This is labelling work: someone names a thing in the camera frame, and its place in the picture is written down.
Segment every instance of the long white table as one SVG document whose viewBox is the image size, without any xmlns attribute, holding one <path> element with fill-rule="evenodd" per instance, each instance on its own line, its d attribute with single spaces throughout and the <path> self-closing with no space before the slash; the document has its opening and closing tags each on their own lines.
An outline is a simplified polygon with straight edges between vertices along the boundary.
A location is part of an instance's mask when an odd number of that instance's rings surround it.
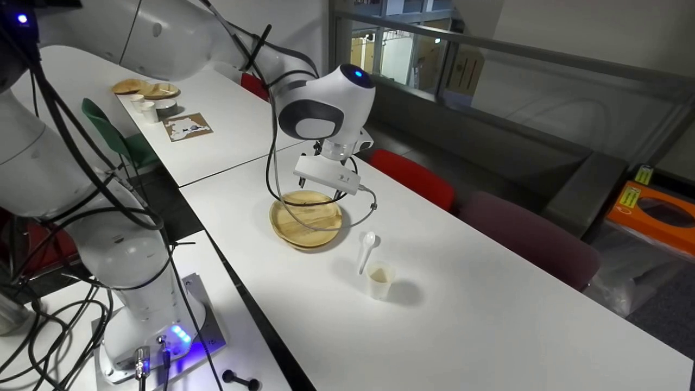
<svg viewBox="0 0 695 391">
<path fill-rule="evenodd" d="M 176 98 L 184 108 L 180 114 L 201 112 L 213 127 L 211 134 L 172 142 L 164 125 L 147 122 L 130 95 L 120 95 L 120 101 L 178 186 L 267 155 L 272 142 L 267 101 L 211 68 L 174 85 L 180 86 Z M 297 142 L 279 132 L 277 149 L 292 143 Z"/>
<path fill-rule="evenodd" d="M 282 186 L 307 146 L 279 151 Z M 686 391 L 692 361 L 608 312 L 445 211 L 361 165 L 380 209 L 320 251 L 269 225 L 264 161 L 181 189 L 317 388 Z M 369 195 L 341 201 L 358 220 Z M 398 281 L 389 301 L 355 278 L 358 233 Z"/>
<path fill-rule="evenodd" d="M 180 245 L 174 253 L 178 271 L 181 276 L 198 273 L 204 282 L 204 288 L 211 298 L 214 318 L 218 326 L 223 328 L 226 348 L 213 354 L 214 366 L 222 375 L 223 370 L 236 371 L 241 377 L 259 377 L 263 382 L 263 388 L 282 391 L 290 388 L 274 361 L 267 343 L 263 341 L 263 334 L 259 332 L 253 319 L 250 318 L 246 305 L 241 301 L 232 281 L 228 278 L 223 264 L 216 260 L 214 249 L 211 247 L 209 239 L 204 235 L 190 235 L 181 240 L 192 240 L 196 245 Z M 66 301 L 83 299 L 86 294 L 86 284 L 78 282 L 66 288 L 61 288 L 45 298 L 47 310 L 53 310 Z M 90 319 L 95 319 L 97 310 L 89 308 L 80 324 L 76 324 L 72 350 L 66 350 L 65 361 L 58 364 L 58 374 L 65 374 L 73 358 L 80 354 L 83 346 L 90 337 Z M 15 350 L 15 346 L 21 341 L 23 334 L 15 337 L 0 337 L 0 363 Z M 39 339 L 39 357 L 45 352 L 47 341 Z M 78 381 L 73 382 L 73 391 L 95 391 L 97 387 L 97 374 L 95 374 L 95 358 L 86 363 Z M 16 374 L 20 370 L 28 366 L 25 352 L 20 354 L 20 358 L 7 370 L 7 374 L 0 374 L 0 377 Z M 3 388 L 23 388 L 23 385 L 30 385 L 33 388 L 36 375 L 23 375 L 15 382 L 0 385 L 0 391 Z M 137 382 L 124 382 L 120 387 L 110 387 L 113 391 L 134 391 Z M 187 375 L 178 377 L 169 385 L 172 391 L 198 391 L 198 388 L 216 388 L 213 374 L 205 363 L 190 370 Z M 242 391 L 241 385 L 226 385 L 230 391 Z"/>
</svg>

